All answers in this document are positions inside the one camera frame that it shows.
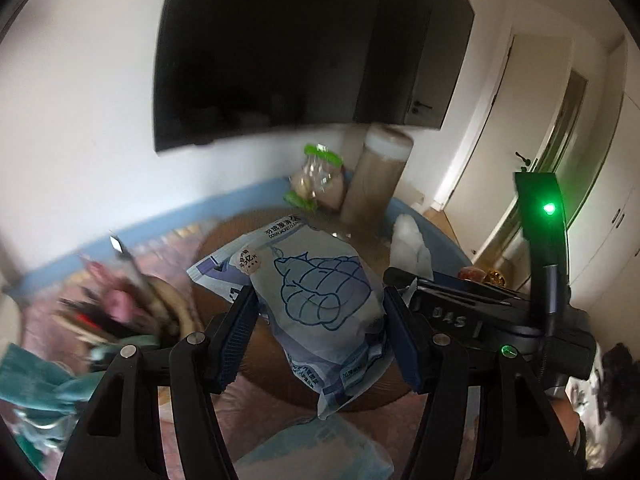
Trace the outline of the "white blue printed package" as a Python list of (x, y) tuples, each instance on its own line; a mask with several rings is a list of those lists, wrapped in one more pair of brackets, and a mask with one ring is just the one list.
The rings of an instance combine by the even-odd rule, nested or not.
[(326, 419), (371, 388), (393, 361), (381, 280), (352, 245), (288, 214), (240, 235), (188, 270), (225, 300), (253, 286), (292, 373)]

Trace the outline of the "brown pen holder cup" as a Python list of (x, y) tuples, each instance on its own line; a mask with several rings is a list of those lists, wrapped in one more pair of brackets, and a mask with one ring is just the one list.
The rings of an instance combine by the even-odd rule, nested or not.
[(110, 237), (119, 271), (84, 261), (98, 288), (81, 289), (81, 299), (61, 297), (58, 322), (79, 335), (115, 342), (129, 338), (166, 348), (202, 328), (190, 302), (174, 286), (142, 272), (134, 255), (116, 235)]

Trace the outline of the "pink patterned table cloth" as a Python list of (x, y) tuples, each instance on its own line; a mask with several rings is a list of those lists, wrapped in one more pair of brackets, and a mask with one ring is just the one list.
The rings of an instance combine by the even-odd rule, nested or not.
[[(119, 344), (107, 344), (98, 348), (96, 351), (102, 360), (93, 373), (104, 372), (120, 348), (122, 347)], [(382, 408), (348, 412), (345, 406), (333, 415), (343, 417), (382, 445), (395, 467), (390, 478), (397, 479), (407, 463), (424, 404), (422, 396), (407, 393)], [(299, 408), (281, 401), (253, 385), (241, 373), (224, 393), (215, 396), (214, 407), (222, 435), (234, 462), (278, 432), (300, 422), (318, 418), (315, 408)], [(52, 422), (38, 422), (34, 415), (29, 414), (24, 408), (22, 410), (27, 417), (22, 430), (26, 440), (35, 446), (53, 445), (64, 448), (63, 439), (70, 435), (74, 426), (70, 416)]]

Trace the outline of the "teal cloth face mask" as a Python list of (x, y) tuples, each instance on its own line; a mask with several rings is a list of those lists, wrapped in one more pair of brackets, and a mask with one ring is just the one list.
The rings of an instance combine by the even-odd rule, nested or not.
[(107, 370), (74, 376), (16, 344), (1, 357), (1, 399), (38, 422), (70, 416), (59, 479), (165, 479), (158, 392), (166, 350), (126, 344)]

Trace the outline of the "white crumpled tissue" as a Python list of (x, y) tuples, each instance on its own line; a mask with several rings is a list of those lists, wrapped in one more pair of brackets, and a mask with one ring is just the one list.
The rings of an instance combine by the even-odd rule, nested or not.
[(431, 252), (426, 247), (416, 220), (400, 214), (393, 226), (390, 266), (420, 278), (434, 280)]

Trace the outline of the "clear bag green clips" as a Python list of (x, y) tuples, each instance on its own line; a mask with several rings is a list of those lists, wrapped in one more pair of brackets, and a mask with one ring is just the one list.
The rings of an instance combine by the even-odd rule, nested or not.
[(343, 159), (322, 144), (306, 144), (304, 155), (302, 168), (290, 177), (284, 200), (300, 209), (339, 211), (346, 194)]

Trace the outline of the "tall beige cylinder container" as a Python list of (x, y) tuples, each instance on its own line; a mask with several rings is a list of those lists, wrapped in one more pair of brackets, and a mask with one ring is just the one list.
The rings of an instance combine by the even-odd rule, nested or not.
[(378, 229), (412, 148), (413, 140), (405, 133), (370, 125), (349, 181), (341, 222), (368, 232)]

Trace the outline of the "white interior door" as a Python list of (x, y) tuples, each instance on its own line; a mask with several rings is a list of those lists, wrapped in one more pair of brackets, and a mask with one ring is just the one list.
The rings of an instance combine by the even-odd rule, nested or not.
[(498, 222), (515, 196), (514, 172), (535, 159), (551, 133), (572, 61), (570, 38), (513, 38), (483, 131), (447, 203), (449, 219)]

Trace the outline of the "black wall television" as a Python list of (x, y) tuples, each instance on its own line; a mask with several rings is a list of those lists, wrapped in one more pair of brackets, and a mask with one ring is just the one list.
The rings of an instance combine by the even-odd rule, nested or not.
[(165, 0), (155, 147), (320, 125), (437, 129), (474, 18), (469, 0)]

